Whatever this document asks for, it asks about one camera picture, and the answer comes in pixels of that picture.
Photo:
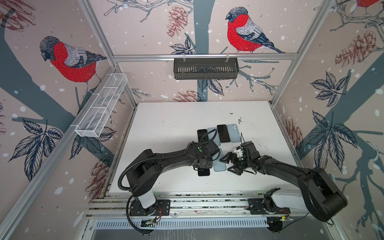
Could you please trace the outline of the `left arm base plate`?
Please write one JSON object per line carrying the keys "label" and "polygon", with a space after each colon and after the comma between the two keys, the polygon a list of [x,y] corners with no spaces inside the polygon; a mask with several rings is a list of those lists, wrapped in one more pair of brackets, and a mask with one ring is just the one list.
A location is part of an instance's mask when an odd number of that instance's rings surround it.
{"label": "left arm base plate", "polygon": [[147,209],[144,209],[138,200],[133,200],[128,206],[130,217],[146,216],[168,216],[170,214],[171,201],[157,200],[157,202]]}

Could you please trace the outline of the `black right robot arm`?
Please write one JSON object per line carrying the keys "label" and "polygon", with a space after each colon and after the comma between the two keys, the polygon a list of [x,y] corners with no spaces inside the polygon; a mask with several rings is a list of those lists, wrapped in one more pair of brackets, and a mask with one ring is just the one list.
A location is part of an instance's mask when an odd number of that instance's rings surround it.
{"label": "black right robot arm", "polygon": [[300,189],[304,204],[316,219],[326,222],[348,205],[348,201],[324,169],[300,168],[263,155],[249,141],[220,159],[233,164],[228,171],[240,176],[247,168],[254,173],[284,180]]}

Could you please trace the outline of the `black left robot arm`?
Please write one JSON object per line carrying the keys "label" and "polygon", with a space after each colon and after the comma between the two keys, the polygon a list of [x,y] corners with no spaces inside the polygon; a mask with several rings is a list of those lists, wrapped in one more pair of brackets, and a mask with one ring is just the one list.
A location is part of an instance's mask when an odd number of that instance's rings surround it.
{"label": "black left robot arm", "polygon": [[162,173],[185,166],[192,166],[195,170],[210,169],[213,157],[219,153],[220,149],[213,141],[191,142],[184,150],[165,154],[145,150],[121,173],[118,187],[131,192],[143,209],[156,207],[157,199],[152,187]]}

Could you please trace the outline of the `light blue case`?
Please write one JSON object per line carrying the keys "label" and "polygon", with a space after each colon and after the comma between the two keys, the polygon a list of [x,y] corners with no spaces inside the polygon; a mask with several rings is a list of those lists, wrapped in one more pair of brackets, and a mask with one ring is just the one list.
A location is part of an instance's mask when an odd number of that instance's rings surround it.
{"label": "light blue case", "polygon": [[208,138],[212,140],[218,147],[221,145],[217,128],[207,128]]}

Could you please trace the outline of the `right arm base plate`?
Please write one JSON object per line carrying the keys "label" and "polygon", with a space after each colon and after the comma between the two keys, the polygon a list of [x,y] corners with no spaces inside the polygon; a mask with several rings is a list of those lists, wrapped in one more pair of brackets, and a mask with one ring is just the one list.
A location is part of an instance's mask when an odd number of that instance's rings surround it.
{"label": "right arm base plate", "polygon": [[251,215],[290,215],[289,208],[278,207],[270,199],[248,199],[249,206],[246,208]]}

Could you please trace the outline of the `bare black phone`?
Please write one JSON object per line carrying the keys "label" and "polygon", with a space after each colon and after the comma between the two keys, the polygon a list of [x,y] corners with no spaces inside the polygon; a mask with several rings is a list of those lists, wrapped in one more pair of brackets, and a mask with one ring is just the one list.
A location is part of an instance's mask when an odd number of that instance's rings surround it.
{"label": "bare black phone", "polygon": [[217,129],[218,129],[220,142],[229,143],[231,139],[230,139],[227,125],[217,125]]}
{"label": "bare black phone", "polygon": [[199,142],[207,142],[209,140],[207,129],[200,129],[197,131],[197,134]]}

